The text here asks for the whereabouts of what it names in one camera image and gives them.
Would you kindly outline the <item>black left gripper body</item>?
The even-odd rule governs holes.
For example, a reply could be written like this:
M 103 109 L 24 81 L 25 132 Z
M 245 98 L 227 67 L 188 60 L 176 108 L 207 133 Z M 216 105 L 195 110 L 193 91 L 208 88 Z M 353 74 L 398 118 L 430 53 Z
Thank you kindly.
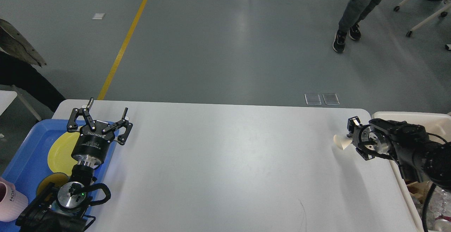
M 80 127 L 79 130 L 71 131 L 79 133 L 79 137 L 71 153 L 71 158 L 78 162 L 78 165 L 88 166 L 98 169 L 105 163 L 109 147 L 115 138 L 115 133 L 110 128 L 109 132 L 104 130 L 110 125 L 96 125 L 93 130 L 88 125 Z

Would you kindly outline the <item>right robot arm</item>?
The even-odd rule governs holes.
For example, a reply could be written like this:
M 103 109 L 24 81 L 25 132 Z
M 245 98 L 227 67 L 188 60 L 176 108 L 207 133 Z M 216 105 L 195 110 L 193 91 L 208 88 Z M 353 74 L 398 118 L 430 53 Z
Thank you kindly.
M 406 121 L 374 118 L 363 125 L 355 116 L 348 118 L 347 129 L 347 137 L 364 160 L 391 160 L 398 165 L 403 179 L 432 182 L 421 213 L 422 228 L 427 231 L 427 208 L 435 189 L 450 191 L 450 142 L 432 141 L 432 134 L 424 126 Z

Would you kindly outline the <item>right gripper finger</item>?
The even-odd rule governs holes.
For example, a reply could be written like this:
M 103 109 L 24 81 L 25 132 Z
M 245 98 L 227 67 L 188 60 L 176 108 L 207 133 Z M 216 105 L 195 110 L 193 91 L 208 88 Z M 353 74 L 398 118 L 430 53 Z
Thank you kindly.
M 362 126 L 363 125 L 362 125 L 362 123 L 360 121 L 360 118 L 358 116 L 354 116 L 354 117 L 348 118 L 348 121 L 347 121 L 347 130 L 348 130 L 347 137 L 348 138 L 353 138 L 355 133 L 359 134 L 359 131 L 362 128 Z
M 356 148 L 356 152 L 365 160 L 365 161 L 369 161 L 371 159 L 374 159 L 374 155 L 371 154 L 367 154 L 365 153 L 363 150 Z

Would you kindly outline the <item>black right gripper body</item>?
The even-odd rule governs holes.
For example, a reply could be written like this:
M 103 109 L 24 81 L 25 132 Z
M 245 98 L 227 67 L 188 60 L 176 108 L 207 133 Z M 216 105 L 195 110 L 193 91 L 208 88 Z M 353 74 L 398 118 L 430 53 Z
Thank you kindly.
M 363 125 L 354 134 L 354 146 L 374 157 L 389 157 L 391 143 L 388 136 L 370 125 Z

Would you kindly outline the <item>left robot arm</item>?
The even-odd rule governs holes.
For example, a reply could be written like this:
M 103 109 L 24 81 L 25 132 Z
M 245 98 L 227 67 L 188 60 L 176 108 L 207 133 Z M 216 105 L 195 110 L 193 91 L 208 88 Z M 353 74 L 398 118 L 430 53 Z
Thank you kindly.
M 108 186 L 97 182 L 94 174 L 105 163 L 113 142 L 126 143 L 133 124 L 127 107 L 117 122 L 94 120 L 90 115 L 93 103 L 91 98 L 86 107 L 74 108 L 68 119 L 67 132 L 78 133 L 71 153 L 76 164 L 68 182 L 45 185 L 16 219 L 21 232 L 85 232 L 96 220 L 86 215 L 88 208 L 111 198 Z

